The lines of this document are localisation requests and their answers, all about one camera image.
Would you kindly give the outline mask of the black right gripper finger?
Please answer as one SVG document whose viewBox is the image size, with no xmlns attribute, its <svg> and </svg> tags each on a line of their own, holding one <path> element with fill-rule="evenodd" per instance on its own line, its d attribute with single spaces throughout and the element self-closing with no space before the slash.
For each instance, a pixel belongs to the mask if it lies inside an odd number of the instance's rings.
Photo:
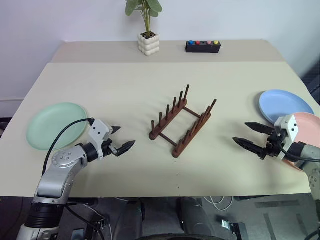
<svg viewBox="0 0 320 240">
<path fill-rule="evenodd" d="M 252 152 L 252 153 L 256 154 L 257 156 L 261 157 L 261 153 L 263 152 L 262 147 L 255 145 L 253 142 L 251 142 L 247 139 L 244 139 L 244 138 L 233 137 L 232 139 L 236 144 L 238 144 L 239 146 L 241 146 L 245 150 Z"/>
<path fill-rule="evenodd" d="M 258 122 L 245 122 L 244 124 L 248 126 L 250 129 L 261 134 L 271 135 L 274 131 L 274 128 L 260 124 Z"/>
</svg>

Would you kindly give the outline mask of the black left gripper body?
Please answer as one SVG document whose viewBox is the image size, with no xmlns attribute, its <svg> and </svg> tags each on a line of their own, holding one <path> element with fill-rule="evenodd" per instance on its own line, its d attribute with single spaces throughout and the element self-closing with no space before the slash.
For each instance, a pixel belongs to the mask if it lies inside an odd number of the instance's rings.
<svg viewBox="0 0 320 240">
<path fill-rule="evenodd" d="M 109 155 L 114 155 L 116 157 L 119 156 L 118 150 L 112 145 L 112 143 L 113 141 L 110 138 L 103 141 L 101 145 L 103 157 L 107 157 Z"/>
</svg>

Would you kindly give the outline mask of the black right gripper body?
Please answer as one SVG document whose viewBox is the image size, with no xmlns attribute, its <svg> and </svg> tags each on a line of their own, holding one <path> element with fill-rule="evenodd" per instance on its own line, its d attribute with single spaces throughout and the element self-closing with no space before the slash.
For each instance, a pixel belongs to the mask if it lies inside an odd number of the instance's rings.
<svg viewBox="0 0 320 240">
<path fill-rule="evenodd" d="M 273 130 L 267 138 L 266 147 L 262 149 L 262 152 L 259 154 L 259 158 L 265 159 L 266 156 L 277 157 L 281 152 L 284 139 L 284 135 L 276 133 L 276 131 Z"/>
</svg>

